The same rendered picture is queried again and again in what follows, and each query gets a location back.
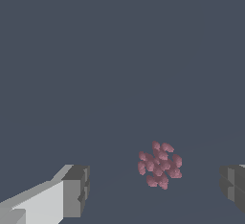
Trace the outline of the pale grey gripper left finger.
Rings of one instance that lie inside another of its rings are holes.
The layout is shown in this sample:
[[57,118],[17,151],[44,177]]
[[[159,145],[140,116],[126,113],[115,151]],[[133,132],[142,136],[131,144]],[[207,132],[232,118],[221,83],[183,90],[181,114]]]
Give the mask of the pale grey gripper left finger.
[[81,217],[90,191],[90,167],[65,165],[50,181],[0,203],[0,224],[59,224]]

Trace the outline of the pink knobbly cluster object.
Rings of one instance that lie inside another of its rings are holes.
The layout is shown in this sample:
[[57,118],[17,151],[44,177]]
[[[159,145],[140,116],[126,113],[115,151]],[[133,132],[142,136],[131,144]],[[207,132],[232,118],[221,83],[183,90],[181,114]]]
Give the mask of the pink knobbly cluster object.
[[146,177],[147,184],[150,187],[160,187],[166,190],[168,177],[172,179],[182,177],[180,170],[183,163],[182,158],[178,154],[173,154],[171,159],[168,158],[169,153],[174,151],[174,148],[168,143],[160,145],[158,142],[153,141],[152,150],[152,154],[143,151],[139,152],[138,172],[141,175],[151,172],[151,175]]

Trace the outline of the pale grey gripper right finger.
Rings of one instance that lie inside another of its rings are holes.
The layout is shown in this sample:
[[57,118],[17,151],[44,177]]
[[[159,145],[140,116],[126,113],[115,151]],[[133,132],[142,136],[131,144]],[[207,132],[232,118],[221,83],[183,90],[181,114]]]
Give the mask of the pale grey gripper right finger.
[[221,166],[219,174],[222,193],[245,213],[245,165]]

